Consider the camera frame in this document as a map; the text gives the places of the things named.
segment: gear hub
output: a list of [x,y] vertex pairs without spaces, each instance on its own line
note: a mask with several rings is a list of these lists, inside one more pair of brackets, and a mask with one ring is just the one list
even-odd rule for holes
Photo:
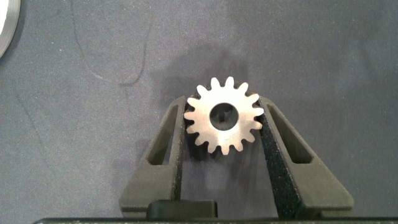
[[262,124],[254,119],[264,113],[264,109],[253,107],[259,95],[246,96],[249,85],[242,83],[234,88],[234,84],[233,77],[227,78],[225,86],[212,78],[210,90],[197,86],[200,99],[191,97],[187,100],[195,109],[184,113],[185,119],[194,122],[187,128],[187,133],[199,133],[195,144],[200,146],[208,142],[209,153],[213,153],[217,146],[224,155],[229,153],[230,146],[242,151],[243,139],[254,142],[250,130],[262,128]]

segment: gray surface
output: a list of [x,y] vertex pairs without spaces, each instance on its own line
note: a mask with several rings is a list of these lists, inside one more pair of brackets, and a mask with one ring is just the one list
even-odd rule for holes
[[[169,103],[228,75],[282,110],[353,195],[353,215],[397,215],[396,1],[22,7],[20,39],[0,59],[0,223],[121,216],[118,197]],[[230,214],[254,198],[275,215],[269,191],[245,187],[269,186],[259,169],[195,163],[186,197],[225,187],[241,197],[220,196]]]

